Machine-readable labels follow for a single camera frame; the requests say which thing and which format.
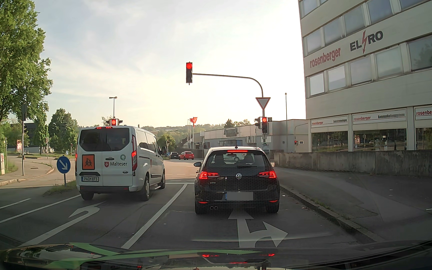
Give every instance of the rear windshield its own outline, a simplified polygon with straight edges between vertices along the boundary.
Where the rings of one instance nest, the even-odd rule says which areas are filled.
[[[213,151],[206,161],[206,168],[271,168],[266,154],[258,150],[228,153],[227,150]]]
[[[81,130],[79,145],[88,152],[120,151],[129,143],[129,128]]]

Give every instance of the black car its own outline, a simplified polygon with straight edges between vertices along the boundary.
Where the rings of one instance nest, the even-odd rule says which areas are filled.
[[[194,166],[200,167],[194,183],[196,214],[238,207],[279,211],[279,181],[260,148],[214,147]]]

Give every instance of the car tire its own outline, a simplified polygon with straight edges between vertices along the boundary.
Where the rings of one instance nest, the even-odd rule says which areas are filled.
[[[163,176],[161,177],[161,182],[159,183],[159,189],[164,189],[166,187],[166,176],[163,171]]]
[[[200,204],[197,201],[194,202],[194,211],[196,215],[204,215],[208,212],[208,207],[204,204]]]
[[[93,196],[95,195],[93,192],[80,192],[81,198],[85,201],[90,201],[93,199]]]
[[[138,199],[140,201],[147,201],[149,200],[149,176],[146,175],[144,178],[144,185],[140,191],[138,191]]]
[[[266,206],[268,214],[276,214],[279,211],[279,201]]]

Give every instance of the yield sign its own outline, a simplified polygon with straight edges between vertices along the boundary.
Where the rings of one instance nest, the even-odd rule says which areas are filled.
[[[265,109],[266,105],[268,105],[268,102],[271,98],[270,97],[257,97],[256,100],[259,103],[259,106],[261,106],[261,109]]]

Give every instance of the turn arrow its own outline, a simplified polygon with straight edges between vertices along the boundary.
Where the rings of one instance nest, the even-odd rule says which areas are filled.
[[[63,170],[67,171],[68,170],[68,163],[63,163],[62,160],[59,161],[61,163],[61,165],[63,166]]]
[[[69,218],[71,218],[71,217],[73,217],[73,216],[75,216],[77,214],[83,213],[83,212],[87,212],[87,213],[84,214],[84,215],[82,215],[79,218],[75,218],[75,219],[69,221],[68,223],[62,224],[61,226],[59,226],[57,228],[54,228],[54,229],[46,232],[45,234],[42,234],[42,235],[40,235],[40,236],[38,236],[38,237],[36,237],[36,238],[34,238],[32,240],[29,240],[28,242],[25,242],[25,243],[21,244],[20,247],[30,246],[30,245],[37,245],[40,242],[43,242],[44,240],[50,238],[51,236],[55,236],[57,233],[63,231],[64,229],[67,229],[70,226],[72,226],[72,225],[74,225],[74,224],[82,221],[83,219],[85,219],[85,218],[87,218],[87,217],[89,217],[89,216],[91,216],[93,214],[96,214],[99,211],[99,208],[96,207],[96,206],[99,205],[99,204],[102,204],[102,203],[103,202],[100,202],[100,203],[96,203],[96,204],[93,204],[93,205],[89,205],[89,206],[85,206],[85,207],[81,207],[79,209],[76,209],[76,211],[74,211],[69,216]]]
[[[283,241],[288,235],[287,232],[276,228],[266,222],[262,222],[266,227],[266,230],[257,230],[249,232],[248,224],[246,220],[253,219],[244,210],[235,209],[228,218],[229,220],[237,220],[237,238],[239,241],[240,248],[255,248],[256,242],[264,237],[271,237],[276,247]]]

